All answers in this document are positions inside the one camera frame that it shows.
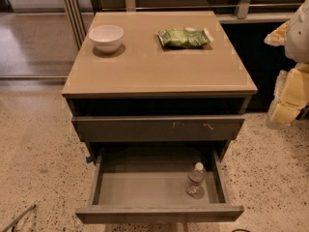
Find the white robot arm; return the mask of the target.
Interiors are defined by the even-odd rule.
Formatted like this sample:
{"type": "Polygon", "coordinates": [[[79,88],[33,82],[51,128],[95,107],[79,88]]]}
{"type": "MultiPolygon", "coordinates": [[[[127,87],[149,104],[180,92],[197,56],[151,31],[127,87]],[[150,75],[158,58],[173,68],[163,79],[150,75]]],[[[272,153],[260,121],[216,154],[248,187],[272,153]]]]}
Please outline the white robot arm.
{"type": "Polygon", "coordinates": [[[282,130],[309,103],[309,0],[302,3],[290,20],[269,33],[264,42],[283,45],[286,57],[296,62],[291,70],[278,74],[274,100],[267,113],[267,126],[282,130]]]}

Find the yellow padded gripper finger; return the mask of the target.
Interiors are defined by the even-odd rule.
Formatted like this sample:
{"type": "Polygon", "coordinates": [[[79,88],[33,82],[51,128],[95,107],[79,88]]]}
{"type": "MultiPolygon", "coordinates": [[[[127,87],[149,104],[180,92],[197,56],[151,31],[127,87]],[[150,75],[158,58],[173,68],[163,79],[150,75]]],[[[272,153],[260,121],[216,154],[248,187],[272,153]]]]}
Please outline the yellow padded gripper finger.
{"type": "Polygon", "coordinates": [[[285,44],[286,31],[290,21],[286,21],[281,24],[278,28],[269,33],[265,39],[264,43],[271,46],[280,46],[285,44]]]}
{"type": "Polygon", "coordinates": [[[269,108],[269,119],[289,125],[309,103],[309,65],[297,63],[288,72],[281,71],[274,88],[274,100],[269,108]]]}

